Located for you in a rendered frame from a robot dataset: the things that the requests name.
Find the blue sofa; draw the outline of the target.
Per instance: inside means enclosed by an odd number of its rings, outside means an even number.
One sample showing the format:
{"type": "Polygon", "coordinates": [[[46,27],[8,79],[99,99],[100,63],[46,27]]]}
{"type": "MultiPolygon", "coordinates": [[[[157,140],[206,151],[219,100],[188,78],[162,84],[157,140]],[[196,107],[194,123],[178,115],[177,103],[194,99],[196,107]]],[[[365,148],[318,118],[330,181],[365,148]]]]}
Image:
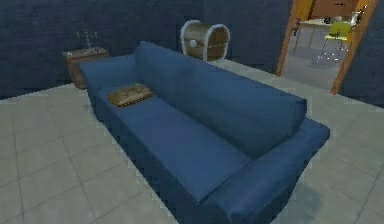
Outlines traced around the blue sofa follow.
{"type": "Polygon", "coordinates": [[[330,137],[305,99],[150,42],[79,67],[95,117],[179,224],[271,224],[330,137]],[[108,101],[134,84],[152,97],[108,101]]]}

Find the orange wooden door frame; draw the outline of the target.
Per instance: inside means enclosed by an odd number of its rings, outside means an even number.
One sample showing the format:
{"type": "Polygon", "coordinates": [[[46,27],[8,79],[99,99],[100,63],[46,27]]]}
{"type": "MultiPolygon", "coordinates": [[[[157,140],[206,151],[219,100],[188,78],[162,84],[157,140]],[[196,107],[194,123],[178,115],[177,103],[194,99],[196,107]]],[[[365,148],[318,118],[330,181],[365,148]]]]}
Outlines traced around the orange wooden door frame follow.
{"type": "MultiPolygon", "coordinates": [[[[377,4],[379,3],[379,0],[364,0],[364,1],[367,3],[367,6],[365,7],[365,13],[361,18],[360,24],[354,29],[354,34],[352,35],[352,41],[351,41],[349,51],[347,52],[346,57],[341,64],[341,68],[333,82],[333,86],[329,91],[330,94],[335,95],[339,92],[341,85],[346,77],[346,73],[350,68],[353,58],[356,54],[358,46],[362,41],[364,33],[369,25],[370,19],[376,9],[377,4]]],[[[282,42],[280,56],[279,56],[278,64],[275,71],[275,75],[277,77],[280,77],[282,74],[282,68],[285,62],[285,56],[288,52],[288,46],[289,46],[292,29],[296,21],[296,11],[297,11],[298,5],[299,5],[299,0],[293,0],[289,19],[286,26],[284,41],[282,42]]]]}

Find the thin grey candle holder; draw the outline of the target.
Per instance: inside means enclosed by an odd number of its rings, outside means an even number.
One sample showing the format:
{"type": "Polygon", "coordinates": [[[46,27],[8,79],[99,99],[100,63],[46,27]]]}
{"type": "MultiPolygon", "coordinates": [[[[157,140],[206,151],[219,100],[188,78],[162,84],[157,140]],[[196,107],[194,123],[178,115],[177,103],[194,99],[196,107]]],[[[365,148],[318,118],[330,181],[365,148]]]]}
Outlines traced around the thin grey candle holder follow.
{"type": "Polygon", "coordinates": [[[92,48],[92,39],[97,39],[98,38],[98,33],[97,32],[89,32],[87,28],[85,28],[83,31],[78,31],[76,33],[76,36],[79,39],[83,39],[86,42],[86,46],[88,49],[92,48]]]}

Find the brown patterned cushion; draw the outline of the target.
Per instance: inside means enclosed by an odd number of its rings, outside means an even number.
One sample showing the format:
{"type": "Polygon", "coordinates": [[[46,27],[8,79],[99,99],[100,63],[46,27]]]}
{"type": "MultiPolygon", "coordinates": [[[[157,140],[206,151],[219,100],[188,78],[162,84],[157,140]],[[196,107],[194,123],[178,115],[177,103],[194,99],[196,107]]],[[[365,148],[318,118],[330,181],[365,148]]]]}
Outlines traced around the brown patterned cushion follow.
{"type": "Polygon", "coordinates": [[[108,101],[117,107],[125,107],[151,97],[152,91],[142,84],[124,87],[107,95],[108,101]]]}

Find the yellow chair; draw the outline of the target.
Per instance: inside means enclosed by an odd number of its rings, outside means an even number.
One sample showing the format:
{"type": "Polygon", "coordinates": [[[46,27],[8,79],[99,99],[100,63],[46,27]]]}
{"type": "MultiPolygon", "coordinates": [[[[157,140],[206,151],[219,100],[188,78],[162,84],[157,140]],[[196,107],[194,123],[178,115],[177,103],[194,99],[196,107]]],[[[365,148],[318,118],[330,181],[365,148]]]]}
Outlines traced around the yellow chair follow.
{"type": "Polygon", "coordinates": [[[320,50],[320,53],[316,57],[315,62],[320,63],[322,60],[332,59],[337,63],[343,52],[346,51],[345,42],[348,40],[348,35],[351,32],[352,25],[349,22],[334,22],[329,28],[329,32],[324,36],[324,43],[320,50]],[[337,41],[338,46],[334,48],[331,54],[327,54],[325,48],[329,41],[337,41]]]}

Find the white rounded shelf unit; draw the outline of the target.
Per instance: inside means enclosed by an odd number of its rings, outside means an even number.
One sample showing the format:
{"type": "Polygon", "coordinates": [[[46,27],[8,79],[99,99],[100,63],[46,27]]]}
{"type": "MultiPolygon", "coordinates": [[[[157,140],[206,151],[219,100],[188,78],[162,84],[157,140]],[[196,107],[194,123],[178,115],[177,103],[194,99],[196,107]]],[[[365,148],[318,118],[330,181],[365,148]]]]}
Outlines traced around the white rounded shelf unit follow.
{"type": "Polygon", "coordinates": [[[226,57],[230,31],[224,24],[205,24],[199,20],[189,20],[181,28],[180,42],[184,55],[214,62],[226,57]],[[197,46],[189,46],[190,40],[196,40],[197,46]]]}

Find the pale dining table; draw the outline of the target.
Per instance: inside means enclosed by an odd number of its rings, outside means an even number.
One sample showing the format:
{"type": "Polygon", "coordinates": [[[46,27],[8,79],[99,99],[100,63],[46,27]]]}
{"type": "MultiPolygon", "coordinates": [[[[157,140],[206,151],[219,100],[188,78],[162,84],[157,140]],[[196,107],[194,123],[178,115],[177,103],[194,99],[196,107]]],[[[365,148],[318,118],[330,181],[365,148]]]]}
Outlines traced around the pale dining table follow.
{"type": "MultiPolygon", "coordinates": [[[[324,29],[324,30],[327,30],[329,32],[329,28],[330,28],[331,24],[334,22],[340,22],[340,21],[331,20],[328,23],[326,23],[324,19],[312,19],[312,20],[307,20],[307,21],[300,21],[299,30],[297,31],[297,35],[295,36],[296,40],[295,40],[293,52],[296,52],[298,42],[300,40],[302,28],[304,28],[304,27],[311,28],[312,29],[312,35],[313,35],[317,29],[324,29]]],[[[311,46],[311,44],[312,44],[312,39],[313,39],[312,35],[310,36],[308,46],[311,46]]]]}

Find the brown wooden side table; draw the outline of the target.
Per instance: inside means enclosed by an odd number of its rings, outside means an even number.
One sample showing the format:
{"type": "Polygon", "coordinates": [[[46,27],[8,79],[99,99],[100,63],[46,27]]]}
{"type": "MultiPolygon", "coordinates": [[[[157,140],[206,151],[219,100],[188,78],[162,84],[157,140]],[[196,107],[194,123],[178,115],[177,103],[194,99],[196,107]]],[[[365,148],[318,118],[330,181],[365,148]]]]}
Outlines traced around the brown wooden side table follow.
{"type": "Polygon", "coordinates": [[[79,69],[78,64],[98,58],[106,58],[109,56],[108,51],[101,47],[93,47],[88,49],[80,49],[74,51],[63,52],[69,76],[76,88],[85,89],[86,83],[79,69]]]}

